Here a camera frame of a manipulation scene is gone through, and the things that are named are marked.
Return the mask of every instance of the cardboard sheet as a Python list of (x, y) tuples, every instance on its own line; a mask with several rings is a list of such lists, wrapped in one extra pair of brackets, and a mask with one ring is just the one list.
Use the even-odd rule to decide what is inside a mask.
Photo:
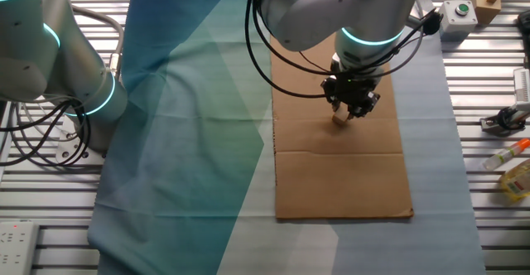
[[(273, 45), (303, 62), (276, 41)], [(333, 50), (331, 37), (305, 55), (328, 67)], [(272, 58), (272, 79), (283, 88), (321, 94), (324, 78)], [(376, 92), (382, 98), (374, 111), (345, 126), (332, 123), (325, 99), (272, 93), (278, 219), (414, 215), (390, 76), (383, 77)]]

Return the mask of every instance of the metal rail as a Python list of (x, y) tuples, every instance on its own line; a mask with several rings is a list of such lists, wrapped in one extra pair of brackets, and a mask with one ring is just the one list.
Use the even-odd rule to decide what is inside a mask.
[[(125, 24), (129, 0), (72, 0), (81, 7), (105, 12)], [(530, 128), (505, 139), (480, 131), (479, 118), (495, 114), (514, 102), (514, 69), (523, 63), (523, 43), (513, 20), (530, 8), (530, 0), (503, 0), (503, 11), (491, 26), (473, 33), (459, 46), (444, 45), (447, 81), (468, 167), (470, 193), (488, 275), (530, 275), (530, 199), (506, 207), (497, 180), (500, 172), (478, 171), (476, 163), (519, 138)], [(117, 33), (95, 20), (76, 17), (92, 45), (108, 60)], [(31, 108), (36, 117), (42, 112)], [(37, 140), (39, 133), (28, 131)], [(55, 155), (54, 142), (45, 153)], [(9, 157), (20, 154), (12, 147)], [(530, 150), (503, 167), (530, 158)], [(41, 224), (34, 275), (95, 275), (97, 250), (88, 246), (99, 172), (64, 173), (30, 162), (12, 166), (0, 183), (0, 221), (32, 219)]]

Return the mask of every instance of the teal cloth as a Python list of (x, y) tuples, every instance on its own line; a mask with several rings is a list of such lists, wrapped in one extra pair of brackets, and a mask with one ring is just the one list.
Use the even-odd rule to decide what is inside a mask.
[(245, 3), (131, 0), (129, 103), (89, 228), (99, 273), (484, 274), (439, 38), (393, 76), (416, 216), (280, 223), (271, 89), (247, 55)]

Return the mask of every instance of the yellow bottle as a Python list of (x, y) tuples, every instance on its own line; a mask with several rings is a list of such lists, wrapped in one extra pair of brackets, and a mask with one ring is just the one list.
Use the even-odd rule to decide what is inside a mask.
[(500, 177), (504, 191), (512, 200), (530, 195), (530, 159), (507, 171)]

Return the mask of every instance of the power strip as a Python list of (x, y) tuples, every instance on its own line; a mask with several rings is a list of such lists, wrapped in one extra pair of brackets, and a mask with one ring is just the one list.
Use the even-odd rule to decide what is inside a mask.
[(38, 232), (32, 222), (0, 223), (0, 274), (30, 274)]

